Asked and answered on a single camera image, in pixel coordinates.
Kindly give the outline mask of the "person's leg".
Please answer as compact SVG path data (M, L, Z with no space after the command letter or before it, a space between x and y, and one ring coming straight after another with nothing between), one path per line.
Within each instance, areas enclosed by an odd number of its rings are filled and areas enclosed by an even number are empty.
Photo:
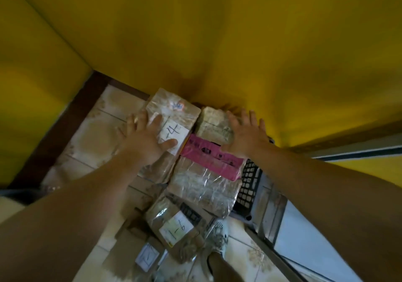
M244 282L241 275L218 252L208 255L207 268L214 282Z

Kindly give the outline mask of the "grey metal rail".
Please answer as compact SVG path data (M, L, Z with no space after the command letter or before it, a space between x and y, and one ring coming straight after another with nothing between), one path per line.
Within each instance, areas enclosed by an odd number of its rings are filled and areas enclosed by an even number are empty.
M321 147L314 151L294 151L294 153L330 163L401 156L402 132L337 147Z

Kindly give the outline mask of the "person's left hand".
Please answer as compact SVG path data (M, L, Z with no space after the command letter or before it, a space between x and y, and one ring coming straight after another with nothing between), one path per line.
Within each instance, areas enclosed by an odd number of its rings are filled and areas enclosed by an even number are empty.
M164 141L158 137L162 119L163 115L157 113L145 130L138 130L138 114L130 114L126 122L127 138L119 143L117 154L139 167L156 162L164 153L160 150L160 143Z

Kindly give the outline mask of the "person's right forearm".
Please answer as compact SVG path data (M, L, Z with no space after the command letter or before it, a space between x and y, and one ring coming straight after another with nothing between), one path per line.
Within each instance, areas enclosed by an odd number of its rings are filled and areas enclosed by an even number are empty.
M363 282L402 282L402 188L270 143L240 152L263 169Z

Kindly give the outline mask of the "long taped parcel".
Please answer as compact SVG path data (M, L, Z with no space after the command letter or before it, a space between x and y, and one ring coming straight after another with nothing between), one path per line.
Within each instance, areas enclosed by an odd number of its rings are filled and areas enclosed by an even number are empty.
M176 139L177 145L165 151L152 165L144 166L138 176L153 183L167 183L201 110L163 88L148 98L143 109L148 113L148 124L151 124L156 116L162 116L157 135L158 142Z

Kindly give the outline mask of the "black plastic lattice basket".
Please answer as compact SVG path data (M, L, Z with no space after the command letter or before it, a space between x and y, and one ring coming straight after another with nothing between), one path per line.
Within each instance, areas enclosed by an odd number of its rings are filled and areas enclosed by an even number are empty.
M243 172L242 184L230 217L248 224L253 220L258 203L264 193L272 188L272 181L251 159L247 159Z

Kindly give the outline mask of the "taped parcel, black printed patch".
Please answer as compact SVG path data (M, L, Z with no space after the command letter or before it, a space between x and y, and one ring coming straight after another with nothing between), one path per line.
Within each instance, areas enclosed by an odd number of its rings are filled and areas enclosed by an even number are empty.
M191 262L203 250L217 217L164 190L144 218L169 255L179 264Z

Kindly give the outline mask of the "white perforated clog shoe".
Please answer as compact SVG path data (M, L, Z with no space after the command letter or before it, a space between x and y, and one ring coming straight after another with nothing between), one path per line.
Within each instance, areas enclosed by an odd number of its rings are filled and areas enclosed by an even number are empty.
M201 267L208 282L214 282L208 257L211 253L216 252L225 260L228 238L229 232L226 220L217 219L205 240L205 247L200 256Z

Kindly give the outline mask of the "person's left forearm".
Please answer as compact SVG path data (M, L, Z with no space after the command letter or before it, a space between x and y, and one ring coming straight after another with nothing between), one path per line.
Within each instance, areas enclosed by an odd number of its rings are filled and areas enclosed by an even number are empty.
M0 282L72 282L133 176L161 154L121 151L6 219L0 224Z

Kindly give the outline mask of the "taped parcel with pink label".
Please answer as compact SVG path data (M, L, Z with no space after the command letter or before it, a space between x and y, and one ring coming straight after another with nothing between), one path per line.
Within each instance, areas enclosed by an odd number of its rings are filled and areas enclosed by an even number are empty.
M245 163L244 158L222 152L219 145L191 134L167 190L224 219L234 207Z

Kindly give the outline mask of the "person's right hand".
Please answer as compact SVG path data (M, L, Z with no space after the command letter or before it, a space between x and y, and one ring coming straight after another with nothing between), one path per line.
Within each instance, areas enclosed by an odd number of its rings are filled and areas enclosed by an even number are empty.
M226 152L238 158L249 158L254 162L261 161L266 155L267 148L270 146L269 138L259 129L254 110L249 111L250 126L242 126L240 120L230 111L227 111L230 126L234 132L236 152Z

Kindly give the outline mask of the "plain cardboard parcel, white label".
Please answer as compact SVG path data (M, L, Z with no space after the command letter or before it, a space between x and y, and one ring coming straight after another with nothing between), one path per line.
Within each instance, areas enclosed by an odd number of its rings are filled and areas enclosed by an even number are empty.
M154 282L168 254L136 208L117 233L117 241L102 268L122 282Z

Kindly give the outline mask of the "small taped brown parcel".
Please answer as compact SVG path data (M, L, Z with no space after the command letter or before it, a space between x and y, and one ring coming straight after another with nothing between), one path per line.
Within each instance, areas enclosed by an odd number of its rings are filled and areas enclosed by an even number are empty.
M220 146L230 144L234 139L234 132L227 114L220 109L212 107L202 108L194 133L197 137Z

